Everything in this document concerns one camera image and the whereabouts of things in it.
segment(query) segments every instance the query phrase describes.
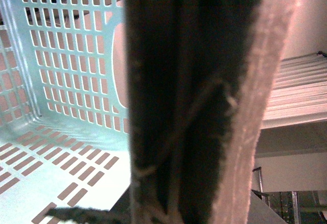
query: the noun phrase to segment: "light blue basket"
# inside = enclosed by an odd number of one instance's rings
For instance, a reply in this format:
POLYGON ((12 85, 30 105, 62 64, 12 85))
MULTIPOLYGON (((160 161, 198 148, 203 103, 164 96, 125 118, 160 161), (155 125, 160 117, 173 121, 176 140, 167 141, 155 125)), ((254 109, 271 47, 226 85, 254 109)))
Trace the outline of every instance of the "light blue basket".
POLYGON ((121 1, 0 0, 0 14, 0 223, 110 209, 130 183, 121 1))

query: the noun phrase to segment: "wall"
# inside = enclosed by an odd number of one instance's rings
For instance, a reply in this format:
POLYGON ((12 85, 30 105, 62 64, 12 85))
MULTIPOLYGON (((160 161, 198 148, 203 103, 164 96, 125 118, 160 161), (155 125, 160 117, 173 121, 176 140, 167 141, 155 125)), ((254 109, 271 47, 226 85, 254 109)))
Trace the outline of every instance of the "wall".
MULTIPOLYGON (((257 158, 262 167, 264 192, 327 190, 327 153, 257 158)), ((257 173, 253 185, 259 189, 257 173)))

